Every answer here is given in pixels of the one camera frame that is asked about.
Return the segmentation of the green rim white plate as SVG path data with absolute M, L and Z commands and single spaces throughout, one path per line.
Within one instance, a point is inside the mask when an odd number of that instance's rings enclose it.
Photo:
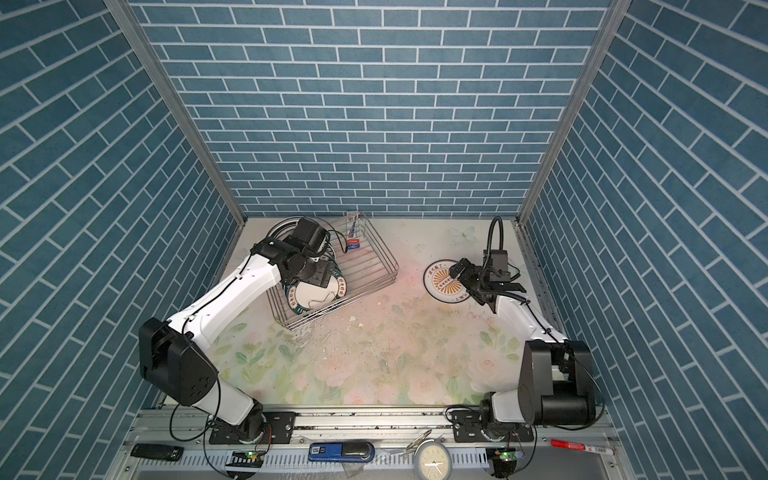
M 296 281 L 284 287 L 284 293 L 290 310 L 301 315 L 316 311 L 343 298 L 347 292 L 347 282 L 338 269 L 332 272 L 326 287 Z

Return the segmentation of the orange sunburst pattern plate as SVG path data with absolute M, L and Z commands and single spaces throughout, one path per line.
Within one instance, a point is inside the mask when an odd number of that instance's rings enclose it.
M 450 274 L 456 260 L 441 259 L 430 264 L 423 273 L 427 293 L 444 304 L 459 304 L 470 298 L 466 288 Z

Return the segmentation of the metal wire dish rack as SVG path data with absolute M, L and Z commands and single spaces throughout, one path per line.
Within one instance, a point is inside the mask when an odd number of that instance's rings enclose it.
M 298 315 L 290 310 L 284 293 L 285 285 L 273 287 L 267 292 L 267 297 L 278 325 L 288 330 L 296 330 L 395 282 L 399 272 L 397 260 L 370 219 L 359 213 L 361 244 L 356 250 L 348 251 L 346 247 L 347 214 L 331 220 L 317 220 L 330 234 L 325 258 L 333 262 L 333 271 L 338 269 L 345 277 L 346 295 L 324 308 Z

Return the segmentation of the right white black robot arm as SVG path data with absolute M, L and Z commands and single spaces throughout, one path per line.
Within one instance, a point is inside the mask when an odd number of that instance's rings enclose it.
M 479 266 L 464 258 L 448 269 L 469 297 L 523 335 L 518 380 L 505 391 L 485 394 L 481 427 L 492 432 L 523 424 L 570 431 L 591 427 L 602 413 L 589 347 L 568 339 L 536 312 L 508 267 L 491 260 Z

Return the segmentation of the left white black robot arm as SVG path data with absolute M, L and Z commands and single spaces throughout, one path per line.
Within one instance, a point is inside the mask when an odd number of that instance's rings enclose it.
M 262 405 L 224 380 L 208 352 L 214 341 L 257 298 L 279 284 L 330 282 L 333 267 L 324 255 L 329 234 L 284 240 L 266 237 L 217 285 L 166 320 L 140 327 L 139 374 L 179 405 L 193 406 L 231 426 L 242 443 L 264 435 Z

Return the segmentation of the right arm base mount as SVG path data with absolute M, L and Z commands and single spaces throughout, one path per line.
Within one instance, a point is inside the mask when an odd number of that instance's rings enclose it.
M 534 432 L 529 425 L 485 420 L 480 411 L 468 407 L 447 408 L 444 416 L 457 443 L 534 441 Z

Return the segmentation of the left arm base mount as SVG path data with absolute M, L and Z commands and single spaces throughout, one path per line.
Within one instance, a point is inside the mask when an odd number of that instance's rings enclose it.
M 233 426 L 215 420 L 209 442 L 212 445 L 288 444 L 293 435 L 296 413 L 290 411 L 258 412 Z

